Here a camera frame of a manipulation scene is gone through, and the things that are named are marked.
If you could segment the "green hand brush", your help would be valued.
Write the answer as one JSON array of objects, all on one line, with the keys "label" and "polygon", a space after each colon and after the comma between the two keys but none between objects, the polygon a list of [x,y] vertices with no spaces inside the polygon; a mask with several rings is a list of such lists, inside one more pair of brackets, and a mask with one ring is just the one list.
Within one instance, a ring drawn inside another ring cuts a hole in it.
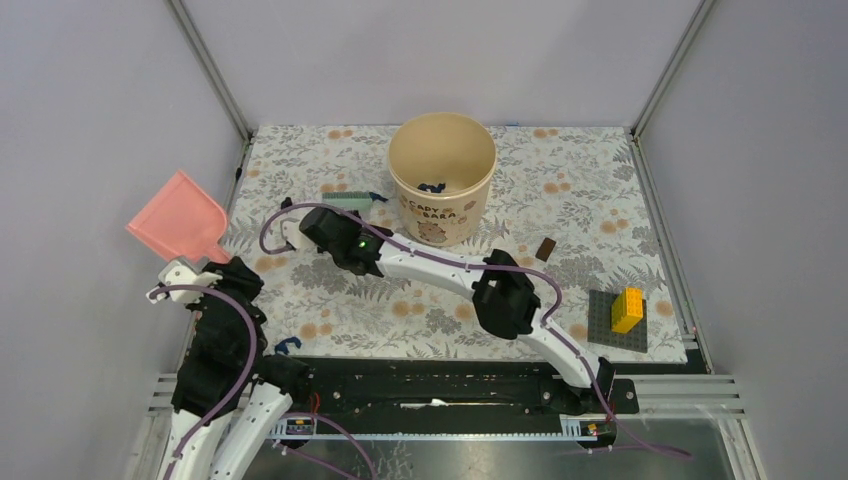
[{"label": "green hand brush", "polygon": [[324,192],[321,200],[328,205],[359,213],[367,213],[374,203],[370,193],[364,191]]}]

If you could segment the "small blue paper scrap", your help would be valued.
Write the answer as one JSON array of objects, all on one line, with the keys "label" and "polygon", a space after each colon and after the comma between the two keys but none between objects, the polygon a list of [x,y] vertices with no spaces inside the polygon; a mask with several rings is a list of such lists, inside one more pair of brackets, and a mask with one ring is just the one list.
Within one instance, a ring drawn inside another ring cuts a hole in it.
[{"label": "small blue paper scrap", "polygon": [[369,197],[370,197],[370,199],[371,199],[372,201],[375,201],[375,202],[382,202],[382,203],[387,203],[387,202],[388,202],[388,199],[387,199],[387,198],[383,197],[382,195],[380,195],[380,194],[378,194],[378,193],[375,193],[375,192],[369,192],[369,193],[368,193],[368,195],[369,195]]}]

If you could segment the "pink plastic dustpan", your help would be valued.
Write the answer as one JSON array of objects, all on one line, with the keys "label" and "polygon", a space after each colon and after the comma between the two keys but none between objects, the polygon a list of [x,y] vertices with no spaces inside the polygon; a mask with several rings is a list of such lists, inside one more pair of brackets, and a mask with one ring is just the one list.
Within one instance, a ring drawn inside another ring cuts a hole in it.
[{"label": "pink plastic dustpan", "polygon": [[228,263],[232,255],[219,241],[228,228],[224,209],[185,172],[177,171],[126,230],[169,262],[184,257]]}]

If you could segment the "dark blue paper scrap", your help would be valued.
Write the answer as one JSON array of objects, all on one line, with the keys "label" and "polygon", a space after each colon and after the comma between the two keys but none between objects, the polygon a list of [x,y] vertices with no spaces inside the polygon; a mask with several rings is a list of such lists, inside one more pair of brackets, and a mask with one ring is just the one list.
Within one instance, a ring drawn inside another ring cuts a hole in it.
[{"label": "dark blue paper scrap", "polygon": [[442,194],[446,190],[446,184],[444,182],[438,184],[420,183],[417,189],[426,193]]}]

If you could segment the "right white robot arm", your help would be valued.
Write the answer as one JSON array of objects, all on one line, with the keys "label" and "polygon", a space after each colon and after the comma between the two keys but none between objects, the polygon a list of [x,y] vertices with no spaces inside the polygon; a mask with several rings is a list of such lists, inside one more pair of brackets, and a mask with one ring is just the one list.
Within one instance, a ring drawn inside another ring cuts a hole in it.
[{"label": "right white robot arm", "polygon": [[610,362],[564,331],[553,319],[558,307],[543,307],[535,291],[535,279],[550,286],[555,281],[518,266],[507,252],[453,255],[320,205],[301,220],[299,231],[342,270],[422,282],[470,301],[483,330],[540,355],[573,387],[583,410],[597,412],[612,400],[615,370]]}]

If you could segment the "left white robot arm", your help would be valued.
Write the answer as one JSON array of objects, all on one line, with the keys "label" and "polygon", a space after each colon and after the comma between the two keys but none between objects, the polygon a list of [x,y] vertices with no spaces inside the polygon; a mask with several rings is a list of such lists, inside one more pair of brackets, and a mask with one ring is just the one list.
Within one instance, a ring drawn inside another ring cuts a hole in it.
[{"label": "left white robot arm", "polygon": [[171,260],[149,292],[197,314],[177,372],[160,479],[241,479],[272,427],[309,401],[310,369],[265,354],[267,318],[254,301],[264,282],[240,258],[197,268]]}]

